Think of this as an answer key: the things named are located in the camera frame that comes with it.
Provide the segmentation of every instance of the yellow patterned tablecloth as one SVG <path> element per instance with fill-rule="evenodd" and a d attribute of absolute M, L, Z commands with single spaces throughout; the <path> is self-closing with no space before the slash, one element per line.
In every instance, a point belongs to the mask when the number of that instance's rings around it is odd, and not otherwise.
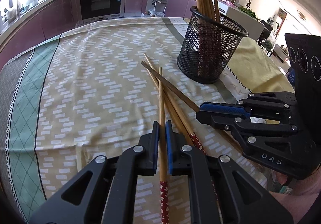
<path fill-rule="evenodd" d="M 158 92 L 140 64 L 143 53 L 198 105 L 236 103 L 250 91 L 293 91 L 250 38 L 242 39 L 216 83 L 192 81 L 176 64 L 187 27 L 182 18 L 100 21 L 53 38 L 4 67 L 0 83 L 8 90 L 1 96 L 8 101 L 0 107 L 1 179 L 26 220 L 94 157 L 118 156 L 151 132 L 158 120 Z M 266 185 L 262 173 L 179 103 L 209 155 L 228 154 Z M 190 223 L 185 176 L 169 178 L 169 205 L 170 223 Z M 158 174 L 139 176 L 134 222 L 161 222 Z"/>

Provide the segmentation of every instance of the camera lens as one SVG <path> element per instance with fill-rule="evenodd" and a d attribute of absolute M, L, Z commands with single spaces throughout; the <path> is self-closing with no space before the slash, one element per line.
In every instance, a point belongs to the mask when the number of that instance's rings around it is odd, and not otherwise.
<path fill-rule="evenodd" d="M 302 71 L 307 73 L 308 72 L 308 60 L 307 60 L 307 56 L 305 55 L 305 52 L 302 49 L 298 50 L 298 60 L 299 60 L 299 65 L 300 65 Z"/>
<path fill-rule="evenodd" d="M 317 81 L 320 81 L 321 79 L 321 66 L 319 59 L 317 57 L 312 57 L 311 59 L 311 70 L 312 74 L 314 76 L 314 79 Z"/>
<path fill-rule="evenodd" d="M 290 57 L 292 59 L 292 62 L 295 63 L 296 62 L 296 57 L 295 57 L 295 52 L 293 50 L 293 47 L 290 47 L 290 50 L 288 51 L 288 53 L 290 54 Z"/>

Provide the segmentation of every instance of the red patterned chopstick handle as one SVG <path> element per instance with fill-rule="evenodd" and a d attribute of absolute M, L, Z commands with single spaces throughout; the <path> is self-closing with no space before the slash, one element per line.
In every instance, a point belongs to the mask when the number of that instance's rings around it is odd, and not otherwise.
<path fill-rule="evenodd" d="M 160 182 L 160 213 L 162 217 L 162 224 L 169 224 L 167 181 Z"/>
<path fill-rule="evenodd" d="M 191 138 L 194 146 L 198 149 L 200 149 L 205 155 L 207 154 L 205 149 L 203 148 L 203 145 L 201 144 L 200 140 L 198 139 L 197 135 L 195 133 L 192 133 L 189 135 Z"/>

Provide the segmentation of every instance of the black mesh pen holder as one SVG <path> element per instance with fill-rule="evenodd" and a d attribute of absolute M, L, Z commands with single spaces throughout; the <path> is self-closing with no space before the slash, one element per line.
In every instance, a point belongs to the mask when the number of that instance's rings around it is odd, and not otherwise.
<path fill-rule="evenodd" d="M 220 23 L 190 8 L 192 17 L 177 57 L 179 69 L 198 83 L 214 83 L 248 32 L 232 19 L 220 15 Z"/>

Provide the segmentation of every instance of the kitchen counter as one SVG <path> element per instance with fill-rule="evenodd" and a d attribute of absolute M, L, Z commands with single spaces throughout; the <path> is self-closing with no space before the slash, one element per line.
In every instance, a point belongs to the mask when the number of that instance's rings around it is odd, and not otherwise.
<path fill-rule="evenodd" d="M 19 29 L 19 26 L 32 19 L 39 11 L 49 6 L 53 1 L 55 0 L 41 1 L 38 5 L 18 17 L 10 25 L 6 26 L 0 34 L 0 52 L 2 50 L 3 43 L 6 44 L 5 40 L 9 38 L 15 30 Z M 219 11 L 242 25 L 248 31 L 249 37 L 255 41 L 259 38 L 259 35 L 264 29 L 264 25 L 262 23 L 239 11 L 238 8 L 228 6 L 224 2 L 219 1 Z"/>
<path fill-rule="evenodd" d="M 17 19 L 15 19 L 12 23 L 10 23 L 8 26 L 6 26 L 0 34 L 0 45 L 2 42 L 16 29 L 18 28 L 24 21 L 26 21 L 30 16 L 38 12 L 40 9 L 45 7 L 46 5 L 49 5 L 54 0 L 43 0 L 39 2 L 38 5 L 34 6 L 33 8 L 29 9 L 25 13 L 23 13 L 21 16 L 19 16 Z"/>
<path fill-rule="evenodd" d="M 246 31 L 248 31 L 248 36 L 250 38 L 252 38 L 254 41 L 259 39 L 259 36 L 264 29 L 264 24 L 240 11 L 237 7 L 229 6 L 220 0 L 218 1 L 218 4 L 219 11 L 244 27 Z"/>

